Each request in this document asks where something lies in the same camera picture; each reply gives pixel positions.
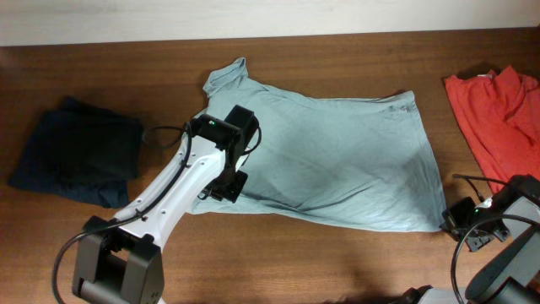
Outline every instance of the black cloth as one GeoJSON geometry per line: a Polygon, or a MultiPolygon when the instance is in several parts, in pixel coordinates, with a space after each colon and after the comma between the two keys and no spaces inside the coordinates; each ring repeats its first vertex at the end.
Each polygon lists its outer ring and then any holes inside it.
{"type": "Polygon", "coordinates": [[[107,208],[126,206],[142,134],[138,119],[68,97],[41,118],[8,185],[107,208]]]}

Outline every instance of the folded cloth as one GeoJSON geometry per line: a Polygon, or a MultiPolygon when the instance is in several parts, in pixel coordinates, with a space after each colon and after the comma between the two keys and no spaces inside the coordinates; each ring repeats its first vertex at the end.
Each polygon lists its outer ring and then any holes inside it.
{"type": "MultiPolygon", "coordinates": [[[[512,67],[469,80],[449,77],[446,92],[482,172],[508,182],[514,175],[540,178],[540,88],[512,67]]],[[[490,183],[497,193],[503,186],[490,183]]]]}
{"type": "Polygon", "coordinates": [[[79,202],[129,204],[143,127],[137,119],[66,98],[41,118],[8,185],[79,202]]]}
{"type": "Polygon", "coordinates": [[[199,200],[192,213],[283,214],[371,231],[440,229],[446,204],[413,92],[318,100],[249,79],[244,58],[212,72],[204,90],[207,114],[224,118],[244,106],[263,136],[241,169],[249,178],[236,203],[199,200]]]}

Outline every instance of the wooden table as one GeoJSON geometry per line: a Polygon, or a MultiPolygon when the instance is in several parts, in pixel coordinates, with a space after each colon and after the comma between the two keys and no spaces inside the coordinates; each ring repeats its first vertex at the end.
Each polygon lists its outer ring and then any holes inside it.
{"type": "MultiPolygon", "coordinates": [[[[0,48],[0,301],[53,303],[51,266],[60,246],[92,215],[114,210],[5,185],[38,118],[73,95],[180,126],[207,104],[210,71],[246,57],[252,78],[313,97],[377,97],[413,90],[447,202],[473,195],[451,174],[480,175],[446,98],[443,78],[491,68],[540,76],[537,29],[468,30],[216,41],[163,41],[0,48]]],[[[143,148],[132,198],[165,166],[143,148]]],[[[488,193],[485,184],[481,191],[488,193]]],[[[456,243],[444,233],[377,233],[278,215],[186,215],[164,252],[169,303],[317,303],[343,296],[396,296],[409,287],[449,288],[456,243]]],[[[464,253],[460,285],[506,244],[464,253]]],[[[60,287],[68,302],[75,250],[60,287]]]]}

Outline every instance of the white wall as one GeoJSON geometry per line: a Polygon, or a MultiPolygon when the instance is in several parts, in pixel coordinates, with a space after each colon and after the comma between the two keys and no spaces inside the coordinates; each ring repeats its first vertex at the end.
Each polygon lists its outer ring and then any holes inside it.
{"type": "Polygon", "coordinates": [[[0,0],[0,45],[537,26],[540,0],[0,0]]]}

